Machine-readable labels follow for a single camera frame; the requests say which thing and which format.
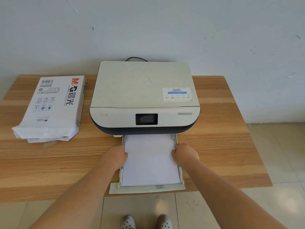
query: wall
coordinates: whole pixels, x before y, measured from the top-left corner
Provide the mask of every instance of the wall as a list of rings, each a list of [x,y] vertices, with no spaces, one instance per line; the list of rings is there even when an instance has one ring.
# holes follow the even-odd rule
[[[305,121],[305,0],[0,0],[0,97],[17,74],[139,56],[224,75],[246,122]]]

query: hand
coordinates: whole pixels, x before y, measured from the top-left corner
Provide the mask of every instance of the hand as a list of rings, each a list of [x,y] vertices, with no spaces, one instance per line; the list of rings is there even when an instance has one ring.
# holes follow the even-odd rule
[[[199,160],[197,151],[188,144],[177,144],[176,150],[172,150],[172,157],[177,165],[184,169],[186,166],[192,164],[192,161]]]
[[[112,165],[115,170],[120,169],[126,162],[128,153],[124,153],[123,145],[110,147],[102,156],[101,163]]]

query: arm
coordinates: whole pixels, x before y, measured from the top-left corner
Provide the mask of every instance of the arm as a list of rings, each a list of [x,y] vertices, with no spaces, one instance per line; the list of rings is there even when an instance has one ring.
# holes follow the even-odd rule
[[[176,145],[172,156],[186,170],[221,229],[286,228],[244,192],[204,165],[189,145]]]
[[[114,172],[128,154],[124,146],[113,146],[81,180],[63,193],[30,229],[89,228]]]

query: foot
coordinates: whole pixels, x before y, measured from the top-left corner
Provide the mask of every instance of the foot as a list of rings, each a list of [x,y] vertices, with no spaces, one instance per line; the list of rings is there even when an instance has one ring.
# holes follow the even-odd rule
[[[135,221],[130,215],[123,218],[120,229],[135,229]]]
[[[170,217],[165,214],[159,215],[156,229],[172,229]]]

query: black cable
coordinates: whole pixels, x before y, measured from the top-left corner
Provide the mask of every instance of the black cable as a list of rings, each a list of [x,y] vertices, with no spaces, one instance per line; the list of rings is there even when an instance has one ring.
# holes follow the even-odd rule
[[[130,60],[130,59],[141,59],[141,60],[144,60],[144,61],[148,62],[147,60],[145,60],[145,59],[143,59],[143,58],[139,58],[139,57],[130,57],[130,58],[128,58],[125,62],[127,62],[127,61]]]

